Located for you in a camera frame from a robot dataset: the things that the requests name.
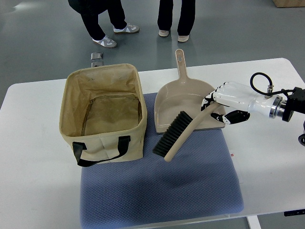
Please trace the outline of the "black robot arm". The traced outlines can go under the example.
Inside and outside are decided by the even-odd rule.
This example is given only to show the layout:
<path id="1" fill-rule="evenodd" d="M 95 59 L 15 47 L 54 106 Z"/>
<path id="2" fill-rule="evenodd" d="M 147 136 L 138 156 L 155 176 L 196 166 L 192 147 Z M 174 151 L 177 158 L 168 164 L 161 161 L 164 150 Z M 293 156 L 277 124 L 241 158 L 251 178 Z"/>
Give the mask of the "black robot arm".
<path id="1" fill-rule="evenodd" d="M 299 87 L 288 96 L 282 120 L 289 122 L 294 112 L 305 113 L 305 90 Z"/>

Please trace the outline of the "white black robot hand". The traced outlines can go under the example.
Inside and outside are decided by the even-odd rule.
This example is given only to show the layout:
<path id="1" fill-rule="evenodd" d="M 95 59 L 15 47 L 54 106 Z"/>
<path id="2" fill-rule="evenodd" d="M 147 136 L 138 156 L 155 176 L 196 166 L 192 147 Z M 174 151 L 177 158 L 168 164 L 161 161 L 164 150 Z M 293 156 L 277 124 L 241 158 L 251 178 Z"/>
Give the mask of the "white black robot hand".
<path id="1" fill-rule="evenodd" d="M 203 99 L 201 110 L 214 102 L 235 109 L 227 114 L 211 114 L 211 117 L 217 121 L 230 125 L 247 121 L 254 112 L 275 118 L 280 113 L 283 98 L 280 96 L 266 98 L 247 85 L 226 82 Z"/>

